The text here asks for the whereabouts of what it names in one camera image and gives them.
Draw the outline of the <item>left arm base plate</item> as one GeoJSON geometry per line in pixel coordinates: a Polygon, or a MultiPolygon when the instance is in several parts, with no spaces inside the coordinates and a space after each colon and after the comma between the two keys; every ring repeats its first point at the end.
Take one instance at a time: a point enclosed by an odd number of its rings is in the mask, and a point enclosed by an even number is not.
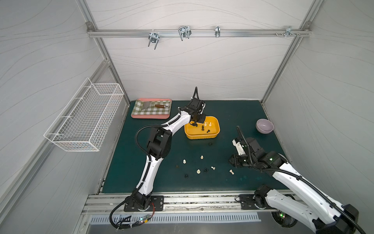
{"type": "Polygon", "coordinates": [[[164,196],[141,196],[139,198],[127,197],[127,202],[124,205],[125,212],[150,212],[163,211],[164,196]]]}

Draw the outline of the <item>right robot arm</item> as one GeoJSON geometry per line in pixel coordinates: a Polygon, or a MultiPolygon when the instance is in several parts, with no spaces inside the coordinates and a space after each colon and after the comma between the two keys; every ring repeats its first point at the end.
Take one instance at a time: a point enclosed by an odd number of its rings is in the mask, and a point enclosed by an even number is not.
{"type": "Polygon", "coordinates": [[[236,137],[232,141],[237,153],[229,162],[235,168],[252,168],[266,173],[290,189],[301,199],[281,194],[274,188],[262,185],[250,201],[258,209],[275,209],[274,220],[283,227],[290,227],[289,219],[301,222],[315,234],[353,234],[364,230],[358,224],[359,212],[350,205],[343,205],[322,192],[299,174],[281,154],[265,152],[257,140],[236,137]]]}

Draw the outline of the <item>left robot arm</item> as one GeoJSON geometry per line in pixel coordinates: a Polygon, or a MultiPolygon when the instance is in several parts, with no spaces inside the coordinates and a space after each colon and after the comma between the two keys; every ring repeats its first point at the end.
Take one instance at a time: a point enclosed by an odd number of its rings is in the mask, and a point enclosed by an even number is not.
{"type": "Polygon", "coordinates": [[[141,178],[132,192],[132,198],[140,206],[148,206],[153,192],[153,185],[158,169],[171,150],[172,137],[182,127],[193,122],[203,123],[206,103],[203,100],[193,97],[190,102],[179,108],[178,113],[172,119],[161,125],[147,125],[142,127],[135,134],[135,143],[141,151],[146,154],[146,163],[141,178]],[[146,148],[140,146],[138,135],[146,128],[150,128],[146,148]]]}

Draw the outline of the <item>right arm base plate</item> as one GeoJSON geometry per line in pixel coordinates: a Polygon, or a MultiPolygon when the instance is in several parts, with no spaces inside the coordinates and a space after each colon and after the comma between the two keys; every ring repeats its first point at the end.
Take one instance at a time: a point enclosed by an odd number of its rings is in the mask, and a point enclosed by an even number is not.
{"type": "Polygon", "coordinates": [[[241,210],[261,210],[255,203],[254,195],[252,194],[240,194],[234,200],[240,205],[241,210]]]}

